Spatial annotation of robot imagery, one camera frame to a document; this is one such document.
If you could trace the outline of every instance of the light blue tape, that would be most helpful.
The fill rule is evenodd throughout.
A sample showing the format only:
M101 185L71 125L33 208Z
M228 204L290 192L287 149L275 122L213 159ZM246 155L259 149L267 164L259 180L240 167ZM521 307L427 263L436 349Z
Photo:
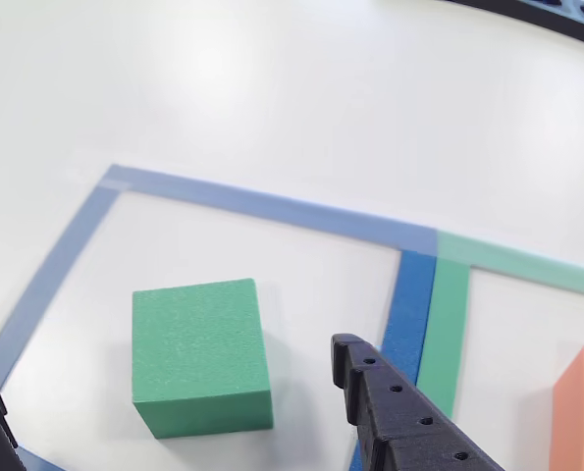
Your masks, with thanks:
M437 254L438 237L435 229L381 216L117 165L110 168L106 180L128 182L131 184L130 191L358 238L399 250L434 256Z
M402 253L388 326L380 349L381 354L413 384L416 384L420 370L435 273L436 257L410 251ZM363 471L359 442L349 471Z
M39 458L34 453L30 453L25 448L17 448L17 456L26 467L27 471L63 471L62 468L48 463L42 458Z
M96 187L38 268L0 332L0 389L6 383L56 291L120 195Z
M29 282L0 333L0 388L56 291L122 191L131 190L435 256L435 229L219 183L112 166ZM28 471L60 468L19 448Z

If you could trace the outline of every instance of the orange foam block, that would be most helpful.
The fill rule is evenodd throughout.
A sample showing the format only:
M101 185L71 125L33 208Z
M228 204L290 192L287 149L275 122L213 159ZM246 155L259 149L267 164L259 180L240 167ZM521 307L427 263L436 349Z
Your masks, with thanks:
M584 471L584 347L554 387L550 471Z

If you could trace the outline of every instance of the green cube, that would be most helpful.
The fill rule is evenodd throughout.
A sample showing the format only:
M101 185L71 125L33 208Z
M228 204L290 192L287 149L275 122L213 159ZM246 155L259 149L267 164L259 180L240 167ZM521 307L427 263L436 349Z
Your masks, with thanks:
M254 280L133 294L133 404L157 439L272 428Z

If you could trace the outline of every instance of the green tape line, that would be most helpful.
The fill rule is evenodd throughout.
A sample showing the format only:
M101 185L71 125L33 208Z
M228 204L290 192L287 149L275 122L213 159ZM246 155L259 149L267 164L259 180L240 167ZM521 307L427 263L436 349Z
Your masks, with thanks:
M417 387L452 417L466 327L470 267L438 258Z
M530 282L584 293L584 267L439 231L438 257Z

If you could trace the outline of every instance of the white table surface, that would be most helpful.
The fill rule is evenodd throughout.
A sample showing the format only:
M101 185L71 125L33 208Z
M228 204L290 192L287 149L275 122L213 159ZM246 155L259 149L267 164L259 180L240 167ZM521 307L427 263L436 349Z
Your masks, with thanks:
M0 327L111 163L584 265L584 44L435 0L0 0ZM324 337L377 340L397 268L382 247L126 196L13 372L10 422L69 471L341 470ZM280 427L153 442L126 396L124 296L239 276L257 279L270 362L287 365ZM475 272L469 316L456 421L507 469L544 471L584 296Z

